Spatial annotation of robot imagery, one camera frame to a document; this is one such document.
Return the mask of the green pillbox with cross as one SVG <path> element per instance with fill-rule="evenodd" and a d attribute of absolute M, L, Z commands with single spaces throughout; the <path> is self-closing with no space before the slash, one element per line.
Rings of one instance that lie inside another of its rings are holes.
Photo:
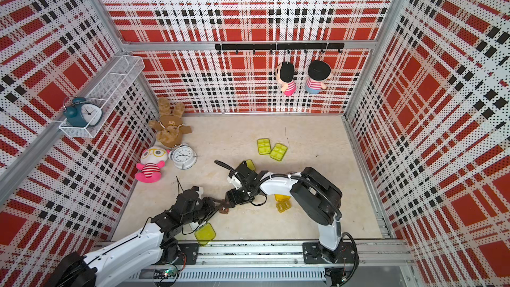
<path fill-rule="evenodd" d="M 256 168 L 255 168 L 255 164 L 253 163 L 253 161 L 251 159 L 247 159 L 246 161 L 246 166 L 252 170 L 252 171 L 255 171 Z"/>

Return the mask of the small brown pillbox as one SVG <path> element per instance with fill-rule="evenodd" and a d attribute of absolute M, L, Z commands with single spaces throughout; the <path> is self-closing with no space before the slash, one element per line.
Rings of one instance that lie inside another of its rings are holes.
<path fill-rule="evenodd" d="M 230 209 L 230 203 L 226 200 L 220 200 L 218 205 L 218 212 L 223 215 L 228 215 Z"/>

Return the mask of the small yellow transparent pillbox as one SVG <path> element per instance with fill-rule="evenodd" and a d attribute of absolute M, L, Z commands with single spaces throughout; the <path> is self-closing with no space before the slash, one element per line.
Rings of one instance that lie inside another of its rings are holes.
<path fill-rule="evenodd" d="M 292 204 L 289 200 L 279 201 L 276 203 L 276 208 L 279 213 L 284 213 L 285 211 L 292 208 Z"/>

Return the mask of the green pillbox white tray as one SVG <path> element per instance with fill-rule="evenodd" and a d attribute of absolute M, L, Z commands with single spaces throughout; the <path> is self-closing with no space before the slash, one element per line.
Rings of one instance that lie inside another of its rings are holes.
<path fill-rule="evenodd" d="M 281 162 L 288 151 L 288 147 L 282 143 L 276 143 L 270 152 L 270 157 Z"/>

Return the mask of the green pillbox front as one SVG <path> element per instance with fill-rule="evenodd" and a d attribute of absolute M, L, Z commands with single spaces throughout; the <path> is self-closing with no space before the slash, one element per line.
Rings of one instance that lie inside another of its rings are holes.
<path fill-rule="evenodd" d="M 215 239 L 216 232 L 212 224 L 205 223 L 196 229 L 194 236 L 198 244 L 203 247 Z"/>

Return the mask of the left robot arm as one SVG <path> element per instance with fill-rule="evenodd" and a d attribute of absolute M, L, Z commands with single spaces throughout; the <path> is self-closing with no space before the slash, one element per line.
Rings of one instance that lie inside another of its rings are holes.
<path fill-rule="evenodd" d="M 211 197 L 201 197 L 198 187 L 177 196 L 170 209 L 147 219 L 142 229 L 108 245 L 80 255 L 65 256 L 46 286 L 117 286 L 135 272 L 181 255 L 175 236 L 185 225 L 203 223 L 218 211 Z"/>

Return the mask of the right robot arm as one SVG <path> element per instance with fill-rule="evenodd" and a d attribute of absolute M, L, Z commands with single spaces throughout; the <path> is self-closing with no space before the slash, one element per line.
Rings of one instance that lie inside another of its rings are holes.
<path fill-rule="evenodd" d="M 229 171 L 228 181 L 235 187 L 226 194 L 230 208 L 253 203 L 263 195 L 293 197 L 310 219 L 317 223 L 319 242 L 329 251 L 337 249 L 341 242 L 340 189 L 312 167 L 300 173 L 275 174 L 251 170 L 243 161 L 237 168 L 215 161 L 216 165 Z"/>

